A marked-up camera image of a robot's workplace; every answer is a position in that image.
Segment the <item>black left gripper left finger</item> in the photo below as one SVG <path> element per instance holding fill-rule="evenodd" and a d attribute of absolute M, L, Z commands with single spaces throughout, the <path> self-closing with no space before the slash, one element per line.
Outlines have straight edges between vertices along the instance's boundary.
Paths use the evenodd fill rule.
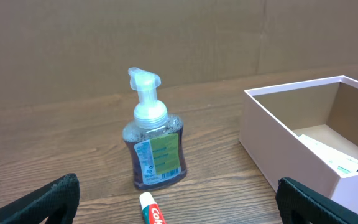
<path fill-rule="evenodd" d="M 72 223 L 79 201 L 79 180 L 67 174 L 0 208 L 0 223 Z"/>

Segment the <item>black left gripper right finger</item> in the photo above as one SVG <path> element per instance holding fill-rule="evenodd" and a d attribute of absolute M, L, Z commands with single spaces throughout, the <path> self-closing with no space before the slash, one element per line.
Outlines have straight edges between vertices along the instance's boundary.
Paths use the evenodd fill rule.
<path fill-rule="evenodd" d="M 275 199 L 283 224 L 358 224 L 358 214 L 289 177 Z"/>

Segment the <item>green white floss packet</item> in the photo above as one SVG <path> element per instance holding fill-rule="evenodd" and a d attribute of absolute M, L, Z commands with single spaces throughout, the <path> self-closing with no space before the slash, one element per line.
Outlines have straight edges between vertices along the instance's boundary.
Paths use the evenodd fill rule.
<path fill-rule="evenodd" d="M 327 146 L 305 134 L 298 136 L 298 140 L 338 174 L 358 172 L 358 159 Z"/>

